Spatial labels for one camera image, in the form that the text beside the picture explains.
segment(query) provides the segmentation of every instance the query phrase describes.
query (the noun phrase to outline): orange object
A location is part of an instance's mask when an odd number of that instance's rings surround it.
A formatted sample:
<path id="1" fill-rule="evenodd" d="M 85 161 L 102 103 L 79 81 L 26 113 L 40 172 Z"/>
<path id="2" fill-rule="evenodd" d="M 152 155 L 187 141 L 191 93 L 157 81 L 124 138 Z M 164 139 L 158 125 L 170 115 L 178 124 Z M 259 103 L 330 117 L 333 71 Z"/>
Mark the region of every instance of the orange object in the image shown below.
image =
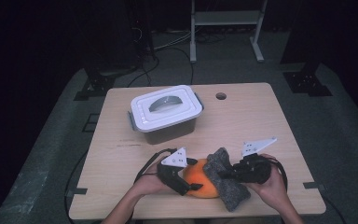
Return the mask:
<path id="1" fill-rule="evenodd" d="M 203 171 L 203 166 L 206 164 L 207 159 L 200 159 L 195 165 L 188 165 L 183 170 L 183 179 L 188 184 L 202 184 L 202 188 L 198 190 L 189 190 L 188 195 L 198 198 L 217 198 L 219 193 L 216 187 Z"/>

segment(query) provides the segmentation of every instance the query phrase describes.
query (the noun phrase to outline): white lid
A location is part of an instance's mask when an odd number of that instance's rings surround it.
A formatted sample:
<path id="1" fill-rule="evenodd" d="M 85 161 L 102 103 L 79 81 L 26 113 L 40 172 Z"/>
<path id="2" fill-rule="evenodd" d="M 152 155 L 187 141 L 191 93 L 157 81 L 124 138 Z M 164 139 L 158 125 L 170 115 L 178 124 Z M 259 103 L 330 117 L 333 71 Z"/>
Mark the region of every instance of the white lid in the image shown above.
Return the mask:
<path id="1" fill-rule="evenodd" d="M 180 85 L 135 97 L 131 110 L 136 128 L 149 133 L 198 117 L 202 105 L 189 86 Z"/>

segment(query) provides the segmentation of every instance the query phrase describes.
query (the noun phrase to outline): person's left hand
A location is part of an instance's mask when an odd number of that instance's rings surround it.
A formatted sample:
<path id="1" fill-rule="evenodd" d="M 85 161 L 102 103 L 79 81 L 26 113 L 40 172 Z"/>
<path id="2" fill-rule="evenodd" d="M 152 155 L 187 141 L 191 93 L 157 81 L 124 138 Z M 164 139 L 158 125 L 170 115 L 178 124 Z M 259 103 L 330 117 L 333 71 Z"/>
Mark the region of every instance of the person's left hand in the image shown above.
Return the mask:
<path id="1" fill-rule="evenodd" d="M 157 176 L 157 165 L 163 160 L 160 159 L 157 162 L 153 163 L 145 171 L 145 173 L 139 178 L 132 186 L 132 189 L 137 190 L 139 194 L 153 194 L 160 192 L 162 190 L 171 189 L 166 186 Z"/>

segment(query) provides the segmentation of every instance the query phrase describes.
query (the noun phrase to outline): gray towel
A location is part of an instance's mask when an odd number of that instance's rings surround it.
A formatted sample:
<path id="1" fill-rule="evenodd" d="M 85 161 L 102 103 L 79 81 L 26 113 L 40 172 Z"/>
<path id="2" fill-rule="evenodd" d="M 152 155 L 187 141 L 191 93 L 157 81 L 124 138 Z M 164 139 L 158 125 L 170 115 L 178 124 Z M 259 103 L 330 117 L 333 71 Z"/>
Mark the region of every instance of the gray towel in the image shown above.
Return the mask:
<path id="1" fill-rule="evenodd" d="M 220 171 L 232 170 L 225 148 L 220 147 L 214 154 L 208 155 L 207 160 L 203 170 L 219 192 L 228 212 L 233 212 L 243 200 L 251 197 L 251 193 L 234 179 L 222 179 L 219 176 Z"/>

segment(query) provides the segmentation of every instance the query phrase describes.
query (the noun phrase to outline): gray handle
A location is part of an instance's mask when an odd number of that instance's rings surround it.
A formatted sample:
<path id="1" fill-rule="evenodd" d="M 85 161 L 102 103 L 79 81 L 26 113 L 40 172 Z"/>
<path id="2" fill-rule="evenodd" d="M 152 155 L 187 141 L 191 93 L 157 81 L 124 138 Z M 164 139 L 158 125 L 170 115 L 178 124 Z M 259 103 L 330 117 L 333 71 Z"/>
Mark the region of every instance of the gray handle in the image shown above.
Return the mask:
<path id="1" fill-rule="evenodd" d="M 159 98 L 151 106 L 149 106 L 149 111 L 155 112 L 163 105 L 179 105 L 182 103 L 182 100 L 177 96 L 164 96 Z"/>

